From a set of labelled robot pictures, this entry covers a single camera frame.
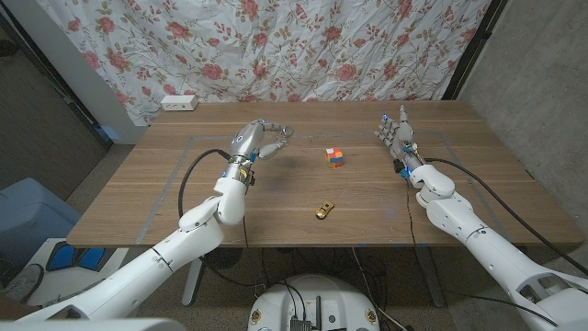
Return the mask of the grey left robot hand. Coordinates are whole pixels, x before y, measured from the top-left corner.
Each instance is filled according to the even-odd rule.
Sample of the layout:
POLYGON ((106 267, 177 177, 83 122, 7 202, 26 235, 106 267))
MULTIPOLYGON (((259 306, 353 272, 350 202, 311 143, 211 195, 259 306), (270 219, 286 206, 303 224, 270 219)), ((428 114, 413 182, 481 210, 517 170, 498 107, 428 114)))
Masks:
POLYGON ((294 130, 288 125, 263 119, 254 120, 233 137, 229 154, 232 160, 240 166, 249 165, 257 159, 271 159, 288 145, 293 134, 294 130), (259 146, 268 132, 276 134, 275 141, 259 146))

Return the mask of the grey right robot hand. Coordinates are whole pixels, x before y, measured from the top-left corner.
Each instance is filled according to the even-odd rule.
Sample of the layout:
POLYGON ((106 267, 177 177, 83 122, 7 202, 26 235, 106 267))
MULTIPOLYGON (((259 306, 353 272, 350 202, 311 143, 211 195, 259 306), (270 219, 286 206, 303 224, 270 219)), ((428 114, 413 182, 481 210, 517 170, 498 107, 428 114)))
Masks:
POLYGON ((425 163, 418 154, 418 147, 413 139, 413 128, 408 123, 404 104, 400 107, 400 119, 395 121, 384 114, 374 134, 389 149, 393 158, 394 171, 402 177, 408 178, 414 169, 425 163))

